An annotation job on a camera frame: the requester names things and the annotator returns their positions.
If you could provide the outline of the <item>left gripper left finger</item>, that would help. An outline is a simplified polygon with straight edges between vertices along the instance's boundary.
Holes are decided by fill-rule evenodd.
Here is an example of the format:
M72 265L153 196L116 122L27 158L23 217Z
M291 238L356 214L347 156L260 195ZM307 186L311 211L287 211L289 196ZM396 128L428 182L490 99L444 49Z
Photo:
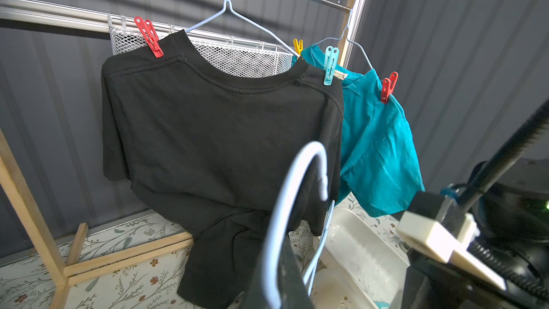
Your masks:
M275 307L275 255L264 243L248 290L240 308Z

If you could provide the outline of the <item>blue wire hanger yellow shirt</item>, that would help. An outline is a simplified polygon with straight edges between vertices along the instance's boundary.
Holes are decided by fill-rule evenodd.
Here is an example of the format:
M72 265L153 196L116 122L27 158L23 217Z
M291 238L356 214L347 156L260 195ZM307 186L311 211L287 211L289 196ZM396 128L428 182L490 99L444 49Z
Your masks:
M316 162L319 197L328 200L327 153L322 143L313 141L297 153L281 187L271 215L262 257L260 261L260 288L268 308L281 308L282 298L277 284L278 263L287 232L288 221L295 204L297 193L308 167Z

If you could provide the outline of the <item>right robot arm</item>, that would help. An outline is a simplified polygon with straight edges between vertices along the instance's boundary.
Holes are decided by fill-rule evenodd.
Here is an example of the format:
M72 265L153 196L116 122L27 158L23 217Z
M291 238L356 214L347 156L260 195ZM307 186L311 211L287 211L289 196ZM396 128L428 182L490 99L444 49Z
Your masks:
M542 104L467 183L415 195L403 308L548 307L548 161L524 157L547 130Z

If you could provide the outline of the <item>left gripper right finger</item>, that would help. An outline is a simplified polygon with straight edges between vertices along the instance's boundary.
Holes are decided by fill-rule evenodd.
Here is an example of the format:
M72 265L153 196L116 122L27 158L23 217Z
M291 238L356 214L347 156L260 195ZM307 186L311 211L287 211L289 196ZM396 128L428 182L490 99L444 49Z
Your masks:
M313 309L313 303L307 294L297 259L291 248L288 236L285 237L277 276L282 309Z

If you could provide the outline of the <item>black t-shirt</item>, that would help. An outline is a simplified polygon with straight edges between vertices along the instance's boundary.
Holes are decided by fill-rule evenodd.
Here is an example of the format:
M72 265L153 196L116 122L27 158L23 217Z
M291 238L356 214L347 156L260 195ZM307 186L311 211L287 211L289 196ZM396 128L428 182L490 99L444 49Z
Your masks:
M108 58L102 66L103 172L181 225L194 244L178 294L226 308L249 286L284 178L297 153L327 152L328 195L340 187L343 86L297 60L269 77L237 77L188 36Z

